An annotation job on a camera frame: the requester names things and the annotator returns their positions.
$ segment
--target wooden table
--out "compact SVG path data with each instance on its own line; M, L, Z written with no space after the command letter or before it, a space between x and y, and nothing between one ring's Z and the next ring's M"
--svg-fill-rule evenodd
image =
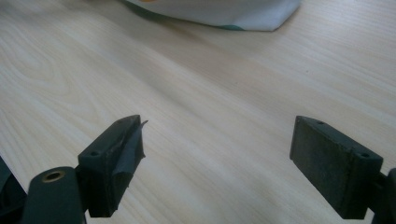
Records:
M148 119L119 211L89 223L342 220L289 159L295 116L396 166L396 2L304 0L232 32L114 0L0 0L0 154L27 189L113 121Z

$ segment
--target fabric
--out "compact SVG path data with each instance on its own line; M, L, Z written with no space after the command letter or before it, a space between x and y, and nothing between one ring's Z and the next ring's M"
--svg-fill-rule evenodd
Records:
M128 0L149 11L232 30L274 31L301 0Z

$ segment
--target white cloth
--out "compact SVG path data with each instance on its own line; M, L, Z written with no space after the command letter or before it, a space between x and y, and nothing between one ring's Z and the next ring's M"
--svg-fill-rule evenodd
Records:
M128 0L149 11L230 29L273 31L301 0Z

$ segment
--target light wood surface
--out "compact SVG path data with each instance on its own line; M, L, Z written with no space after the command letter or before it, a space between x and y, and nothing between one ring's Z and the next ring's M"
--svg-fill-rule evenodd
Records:
M0 154L27 189L140 114L147 157L89 223L342 220L289 159L295 116L396 166L396 2L304 0L277 31L232 32L114 0L0 0Z

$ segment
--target screw hole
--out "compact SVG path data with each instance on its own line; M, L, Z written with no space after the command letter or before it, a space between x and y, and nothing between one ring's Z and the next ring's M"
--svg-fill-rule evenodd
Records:
M62 178L64 178L64 171L54 171L52 173L44 175L42 181L44 183L50 183L50 182L54 182L54 181L57 181Z

